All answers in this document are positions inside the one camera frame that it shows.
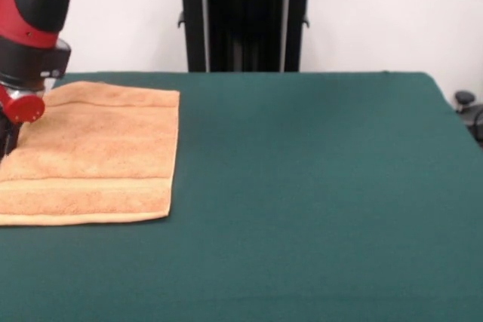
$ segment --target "green table surface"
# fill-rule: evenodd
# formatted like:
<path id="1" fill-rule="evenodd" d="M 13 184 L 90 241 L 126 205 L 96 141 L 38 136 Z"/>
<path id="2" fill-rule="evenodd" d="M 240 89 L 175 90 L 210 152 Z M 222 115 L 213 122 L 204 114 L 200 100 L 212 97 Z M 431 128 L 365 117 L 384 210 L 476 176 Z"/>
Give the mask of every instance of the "green table surface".
<path id="1" fill-rule="evenodd" d="M 483 321 L 483 159 L 429 76 L 77 79 L 181 91 L 171 215 L 0 228 L 0 321 Z"/>

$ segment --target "black metal frame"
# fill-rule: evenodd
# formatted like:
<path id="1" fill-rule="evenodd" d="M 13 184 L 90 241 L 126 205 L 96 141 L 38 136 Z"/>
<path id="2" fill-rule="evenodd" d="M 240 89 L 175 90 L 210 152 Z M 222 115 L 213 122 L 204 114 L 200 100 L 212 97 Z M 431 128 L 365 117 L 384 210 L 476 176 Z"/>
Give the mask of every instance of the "black metal frame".
<path id="1" fill-rule="evenodd" d="M 183 0 L 188 70 L 298 72 L 306 2 Z"/>

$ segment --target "towel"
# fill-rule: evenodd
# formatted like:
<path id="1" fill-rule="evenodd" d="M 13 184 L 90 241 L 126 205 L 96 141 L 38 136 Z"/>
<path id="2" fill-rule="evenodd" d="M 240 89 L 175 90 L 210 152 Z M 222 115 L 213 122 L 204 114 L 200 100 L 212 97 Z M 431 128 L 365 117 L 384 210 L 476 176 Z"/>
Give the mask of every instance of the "towel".
<path id="1" fill-rule="evenodd" d="M 174 90 L 79 81 L 45 96 L 0 164 L 0 225 L 167 216 L 178 135 Z"/>

